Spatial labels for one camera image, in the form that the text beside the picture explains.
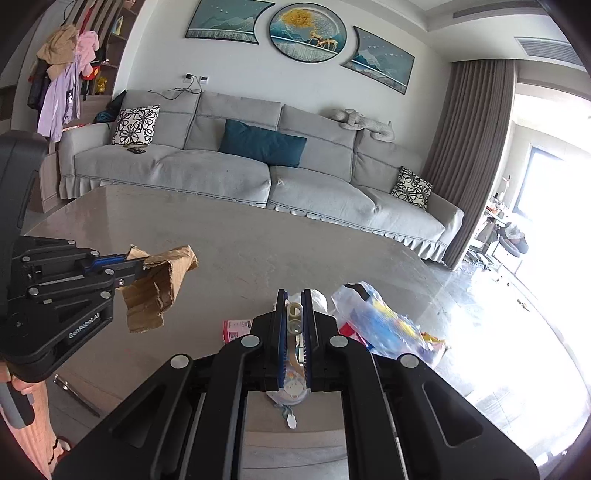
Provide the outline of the person's left hand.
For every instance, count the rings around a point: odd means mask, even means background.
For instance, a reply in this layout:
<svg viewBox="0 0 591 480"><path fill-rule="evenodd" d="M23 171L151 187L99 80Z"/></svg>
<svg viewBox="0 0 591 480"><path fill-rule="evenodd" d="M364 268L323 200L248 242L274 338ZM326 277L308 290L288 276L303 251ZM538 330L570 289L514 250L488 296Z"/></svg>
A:
<svg viewBox="0 0 591 480"><path fill-rule="evenodd" d="M1 363L0 401L6 421L13 428L21 430L34 422L32 397L21 393L14 387L12 375L4 362Z"/></svg>

